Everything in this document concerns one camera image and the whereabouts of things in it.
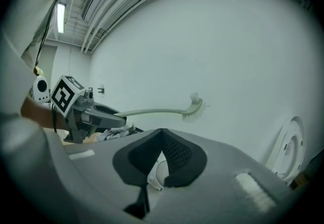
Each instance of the white brush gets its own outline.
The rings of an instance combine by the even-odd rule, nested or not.
[[[134,115],[140,115],[140,114],[148,114],[148,113],[176,113],[182,115],[182,120],[185,122],[194,122],[196,119],[199,119],[206,108],[206,103],[199,98],[198,93],[193,93],[190,95],[191,99],[191,105],[188,109],[142,109],[142,110],[132,110],[127,111],[125,113],[116,113],[115,116],[118,117],[128,117],[128,116],[134,116]]]

